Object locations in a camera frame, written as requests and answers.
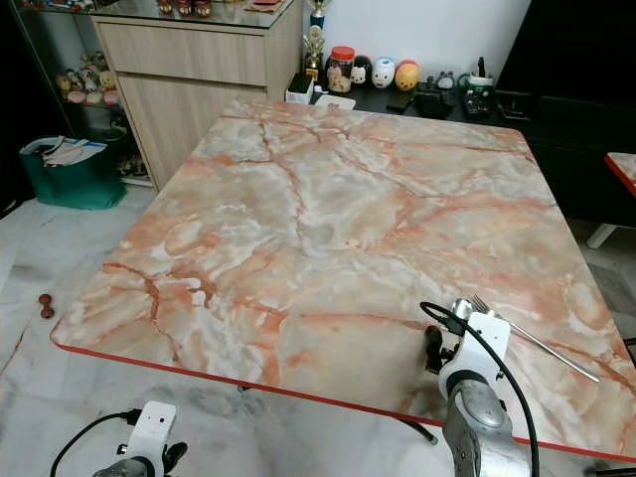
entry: yellow figurine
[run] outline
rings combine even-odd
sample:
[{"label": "yellow figurine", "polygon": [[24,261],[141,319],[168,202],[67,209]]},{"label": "yellow figurine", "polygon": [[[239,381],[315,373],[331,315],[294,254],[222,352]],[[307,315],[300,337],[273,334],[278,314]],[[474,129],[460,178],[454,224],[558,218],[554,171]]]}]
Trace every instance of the yellow figurine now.
[{"label": "yellow figurine", "polygon": [[404,60],[396,69],[396,86],[402,91],[411,91],[419,80],[419,66],[413,60]]}]

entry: marble table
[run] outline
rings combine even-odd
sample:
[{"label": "marble table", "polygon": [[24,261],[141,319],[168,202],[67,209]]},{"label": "marble table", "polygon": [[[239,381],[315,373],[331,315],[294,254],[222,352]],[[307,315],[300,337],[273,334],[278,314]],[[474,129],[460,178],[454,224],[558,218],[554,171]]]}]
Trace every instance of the marble table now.
[{"label": "marble table", "polygon": [[[636,154],[608,152],[605,164],[616,174],[627,190],[636,197]],[[618,226],[601,224],[587,241],[590,248],[599,248],[613,234]]]},{"label": "marble table", "polygon": [[[511,337],[506,361],[542,445],[636,461],[636,371],[510,129],[236,101],[51,337],[73,352],[439,424],[418,303],[473,293],[601,377]],[[498,393],[524,441],[508,383]]]}]

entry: green basket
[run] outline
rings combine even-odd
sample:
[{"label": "green basket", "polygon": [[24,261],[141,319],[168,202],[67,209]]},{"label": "green basket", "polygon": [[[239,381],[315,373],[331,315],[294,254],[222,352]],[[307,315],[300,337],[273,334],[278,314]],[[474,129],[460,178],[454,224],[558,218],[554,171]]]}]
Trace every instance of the green basket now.
[{"label": "green basket", "polygon": [[[45,167],[42,157],[34,152],[39,146],[55,145],[57,140],[57,137],[44,137],[20,150],[20,159],[38,201],[88,210],[116,206],[126,195],[126,189],[117,175],[111,148],[106,144],[90,142],[88,144],[104,146],[104,149],[76,164]],[[76,139],[65,139],[68,144],[76,142]]]}]

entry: white marble floor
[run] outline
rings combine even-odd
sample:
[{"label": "white marble floor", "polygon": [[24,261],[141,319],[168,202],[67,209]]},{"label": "white marble floor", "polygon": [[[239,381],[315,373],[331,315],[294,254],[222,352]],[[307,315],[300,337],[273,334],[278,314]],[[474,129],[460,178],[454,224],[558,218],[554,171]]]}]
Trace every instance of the white marble floor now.
[{"label": "white marble floor", "polygon": [[[1,475],[49,475],[59,450],[84,425],[152,398],[177,406],[171,439],[190,446],[175,476],[454,475],[439,429],[432,429],[439,438],[433,447],[387,417],[254,390],[240,393],[229,385],[56,348],[49,340],[56,320],[153,197],[133,188],[119,206],[100,212],[31,201],[0,221]],[[597,252],[597,264],[620,260],[611,255],[613,240],[623,238],[611,238],[603,246],[608,252]],[[631,243],[627,252],[633,255],[633,236]],[[629,267],[627,275],[635,285]],[[43,292],[53,295],[57,311],[49,321],[40,317],[37,303]],[[58,475],[89,476],[107,467],[130,430],[119,420],[97,427],[72,448]],[[616,466],[621,464],[542,451],[544,476]]]},{"label": "white marble floor", "polygon": [[[569,221],[592,275],[623,339],[636,338],[636,230],[618,229],[599,249],[585,241],[596,224]],[[629,347],[636,360],[636,345]]]}]

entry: pen holder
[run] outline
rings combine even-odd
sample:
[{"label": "pen holder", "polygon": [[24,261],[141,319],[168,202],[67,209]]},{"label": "pen holder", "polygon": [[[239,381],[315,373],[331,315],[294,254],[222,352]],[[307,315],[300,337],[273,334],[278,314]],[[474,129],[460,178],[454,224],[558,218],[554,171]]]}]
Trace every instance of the pen holder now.
[{"label": "pen holder", "polygon": [[462,92],[472,91],[475,95],[487,97],[493,93],[495,80],[476,77],[472,73],[464,73],[459,76],[458,83]]}]

